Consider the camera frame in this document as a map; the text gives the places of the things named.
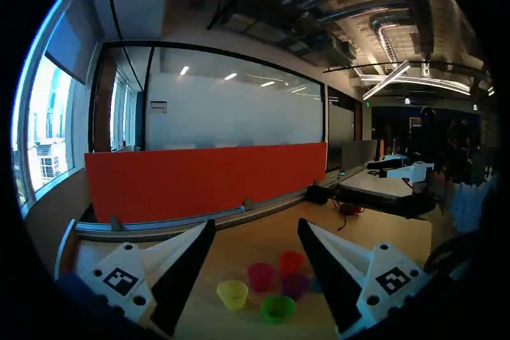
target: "red cup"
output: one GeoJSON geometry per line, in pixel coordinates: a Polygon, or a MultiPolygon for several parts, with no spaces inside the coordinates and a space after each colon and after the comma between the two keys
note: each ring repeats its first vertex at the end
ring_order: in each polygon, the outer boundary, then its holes
{"type": "Polygon", "coordinates": [[[255,263],[248,268],[250,287],[256,292],[267,291],[273,281],[275,269],[267,263],[255,263]]]}
{"type": "Polygon", "coordinates": [[[285,251],[280,256],[280,275],[296,274],[305,263],[305,256],[296,251],[285,251]]]}

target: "white cloth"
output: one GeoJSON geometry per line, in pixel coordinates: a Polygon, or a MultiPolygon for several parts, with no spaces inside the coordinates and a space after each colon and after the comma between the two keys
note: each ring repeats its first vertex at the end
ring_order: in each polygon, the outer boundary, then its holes
{"type": "Polygon", "coordinates": [[[455,184],[455,195],[449,212],[455,219],[453,225],[457,231],[467,233],[478,229],[483,201],[489,191],[496,188],[498,178],[498,175],[494,175],[479,186],[455,184]]]}

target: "wooden table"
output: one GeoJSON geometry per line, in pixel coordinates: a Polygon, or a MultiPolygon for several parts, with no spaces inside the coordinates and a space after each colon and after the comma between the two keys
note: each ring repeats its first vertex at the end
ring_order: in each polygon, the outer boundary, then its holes
{"type": "MultiPolygon", "coordinates": [[[[297,234],[299,218],[308,219],[320,227],[339,234],[367,249],[378,242],[388,241],[410,259],[422,266],[430,253],[431,226],[427,221],[404,219],[382,212],[365,210],[359,216],[343,218],[333,204],[319,206],[304,202],[244,225],[218,231],[202,266],[175,330],[175,339],[336,339],[335,323],[321,293],[306,293],[299,301],[296,313],[285,325],[271,326],[263,322],[261,301],[279,293],[275,280],[268,293],[250,292],[242,311],[227,311],[216,295],[216,286],[227,279],[247,282],[246,270],[256,262],[277,266],[280,254],[286,250],[303,253],[297,234]]],[[[155,243],[141,244],[147,248],[155,243]]],[[[75,271],[88,271],[118,244],[82,241],[78,245],[75,271]]],[[[309,263],[303,267],[309,276],[309,263]]]]}

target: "yellow cup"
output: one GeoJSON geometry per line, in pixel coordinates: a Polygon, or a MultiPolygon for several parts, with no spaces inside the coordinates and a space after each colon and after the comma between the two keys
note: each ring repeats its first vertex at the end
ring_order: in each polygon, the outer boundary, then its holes
{"type": "Polygon", "coordinates": [[[228,309],[236,311],[244,307],[248,287],[239,280],[226,280],[218,284],[216,293],[228,309]]]}

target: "orange partition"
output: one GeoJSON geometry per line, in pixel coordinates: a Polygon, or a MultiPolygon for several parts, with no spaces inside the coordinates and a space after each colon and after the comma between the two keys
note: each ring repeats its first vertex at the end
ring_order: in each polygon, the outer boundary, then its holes
{"type": "Polygon", "coordinates": [[[100,223],[162,221],[263,202],[324,179],[326,144],[85,154],[100,223]]]}

